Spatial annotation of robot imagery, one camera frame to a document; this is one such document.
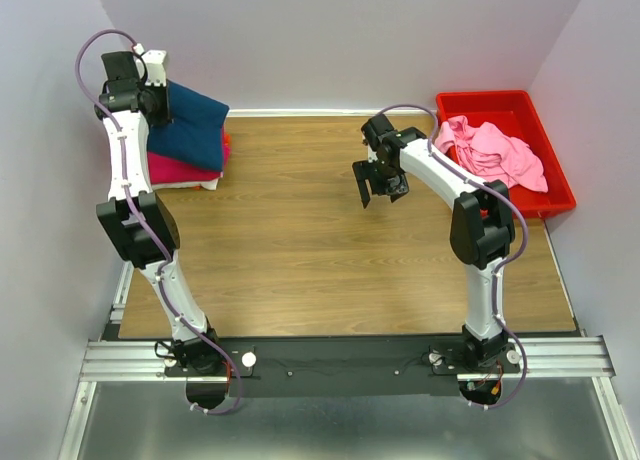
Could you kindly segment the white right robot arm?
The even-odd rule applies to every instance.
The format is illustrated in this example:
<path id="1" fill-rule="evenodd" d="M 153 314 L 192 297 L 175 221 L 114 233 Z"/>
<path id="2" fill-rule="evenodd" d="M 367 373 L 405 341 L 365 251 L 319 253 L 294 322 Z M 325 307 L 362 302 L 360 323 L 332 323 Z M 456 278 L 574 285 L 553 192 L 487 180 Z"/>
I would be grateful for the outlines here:
<path id="1" fill-rule="evenodd" d="M 500 181 L 487 183 L 439 152 L 415 127 L 397 130 L 379 115 L 362 127 L 368 158 L 352 164 L 361 203 L 373 195 L 392 202 L 409 192 L 411 174 L 451 209 L 449 243 L 465 265 L 467 316 L 458 359 L 480 372 L 506 350 L 508 336 L 500 324 L 502 281 L 495 269 L 506 259 L 515 239 L 508 189 Z"/>

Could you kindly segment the navy blue printed t-shirt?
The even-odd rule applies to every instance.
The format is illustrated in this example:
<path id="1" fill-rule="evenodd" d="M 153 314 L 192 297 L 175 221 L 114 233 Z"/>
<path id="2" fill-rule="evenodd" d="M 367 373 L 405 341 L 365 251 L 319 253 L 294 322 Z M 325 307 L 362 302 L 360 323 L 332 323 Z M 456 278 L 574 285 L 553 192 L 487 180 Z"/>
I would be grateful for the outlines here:
<path id="1" fill-rule="evenodd" d="M 176 82 L 169 83 L 172 122 L 150 128 L 147 151 L 177 158 L 178 149 L 200 143 L 223 143 L 230 107 Z"/>

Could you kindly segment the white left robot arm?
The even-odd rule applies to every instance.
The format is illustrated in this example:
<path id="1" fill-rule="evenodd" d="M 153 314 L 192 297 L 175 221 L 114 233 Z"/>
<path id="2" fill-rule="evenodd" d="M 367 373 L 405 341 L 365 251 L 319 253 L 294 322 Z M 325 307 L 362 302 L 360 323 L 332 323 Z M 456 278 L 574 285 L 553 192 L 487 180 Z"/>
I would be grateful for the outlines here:
<path id="1" fill-rule="evenodd" d="M 216 374 L 223 355 L 218 336 L 197 305 L 179 262 L 177 223 L 153 190 L 148 154 L 177 155 L 182 162 L 225 165 L 224 123 L 229 108 L 168 81 L 151 86 L 118 74 L 107 79 L 96 114 L 108 134 L 112 180 L 99 223 L 120 257 L 151 285 L 171 328 L 164 359 L 201 375 Z"/>

